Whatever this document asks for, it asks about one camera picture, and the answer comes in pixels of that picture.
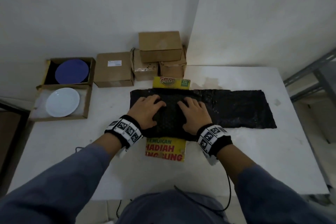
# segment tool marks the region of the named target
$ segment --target blue plate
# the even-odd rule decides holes
[[[89,67],[83,60],[71,59],[59,65],[55,79],[59,84],[81,83],[88,74]]]

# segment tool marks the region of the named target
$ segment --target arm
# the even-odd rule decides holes
[[[152,120],[163,101],[158,95],[139,99],[126,119],[141,131],[156,125]],[[1,223],[74,223],[95,192],[111,159],[127,139],[109,125],[105,134],[79,152],[50,167],[0,201]]]
[[[204,103],[185,100],[188,107],[178,103],[187,120],[183,128],[199,137],[212,120]],[[333,223],[234,146],[231,137],[218,137],[208,153],[218,158],[234,183],[247,223]]]

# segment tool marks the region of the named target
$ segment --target black cable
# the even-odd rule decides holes
[[[76,147],[75,152],[77,152],[77,149],[83,149],[84,147]]]
[[[118,219],[119,219],[118,211],[119,211],[120,205],[121,205],[121,200],[120,200],[119,206],[118,206],[118,208],[117,208],[117,211],[116,211],[116,213],[115,213],[116,216],[118,217]]]
[[[224,212],[226,209],[228,209],[228,208],[229,208],[229,205],[230,205],[230,202],[231,202],[231,183],[230,183],[229,175],[228,175],[228,174],[226,174],[226,175],[227,175],[227,180],[228,180],[228,182],[229,182],[230,195],[229,195],[229,202],[227,203],[227,206],[226,206],[224,209],[221,209],[221,210],[212,209],[212,208],[210,208],[210,207],[208,207],[208,206],[206,206],[206,205],[204,205],[204,204],[201,204],[200,202],[197,202],[196,200],[194,200],[194,199],[192,199],[191,197],[189,197],[184,191],[180,190],[180,189],[179,189],[178,187],[176,187],[175,185],[174,185],[174,188],[175,188],[178,192],[180,192],[183,196],[185,196],[187,199],[189,199],[190,201],[192,201],[192,202],[194,202],[194,203],[196,203],[196,204],[198,204],[198,205],[204,207],[205,209],[208,209],[209,211],[212,211],[212,212],[213,212],[214,214],[216,214],[217,216],[220,216],[221,218],[223,218],[223,216],[222,216],[221,214],[219,214],[219,213]]]

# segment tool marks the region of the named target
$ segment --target gray sleeve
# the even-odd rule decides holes
[[[109,163],[102,146],[88,145],[2,198],[1,223],[75,223]]]
[[[334,223],[258,165],[238,176],[236,193],[249,224]]]

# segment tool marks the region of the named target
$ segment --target yellow box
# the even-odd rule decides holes
[[[145,155],[184,162],[186,141],[179,138],[161,137],[147,138]]]
[[[166,88],[166,89],[181,89],[188,90],[190,80],[176,79],[170,77],[154,77],[153,88]]]

